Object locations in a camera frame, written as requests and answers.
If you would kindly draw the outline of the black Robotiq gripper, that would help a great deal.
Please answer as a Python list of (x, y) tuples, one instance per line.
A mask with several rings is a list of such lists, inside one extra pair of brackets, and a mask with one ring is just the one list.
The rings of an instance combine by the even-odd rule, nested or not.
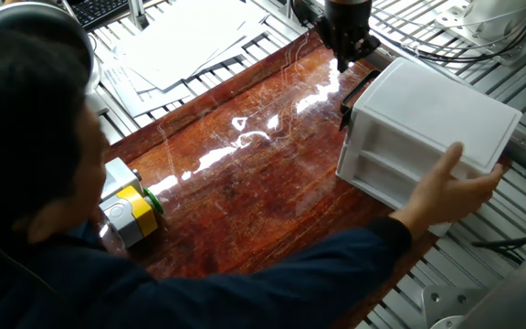
[[(324, 46), (332, 50), (340, 73), (349, 68), (349, 61), (366, 58), (381, 46), (377, 37), (367, 35), (372, 0), (327, 0), (324, 9), (325, 16), (316, 20), (315, 28)], [(352, 43), (348, 58), (346, 41)]]

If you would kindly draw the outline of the person's right hand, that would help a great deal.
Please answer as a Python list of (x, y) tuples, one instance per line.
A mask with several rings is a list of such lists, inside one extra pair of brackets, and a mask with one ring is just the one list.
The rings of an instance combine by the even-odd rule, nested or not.
[(503, 177), (502, 164), (495, 164), (488, 175), (460, 180), (451, 172), (462, 154), (463, 144), (452, 143), (419, 181), (408, 203), (390, 214), (409, 230), (413, 239), (419, 239), (431, 226), (460, 221), (492, 198)]

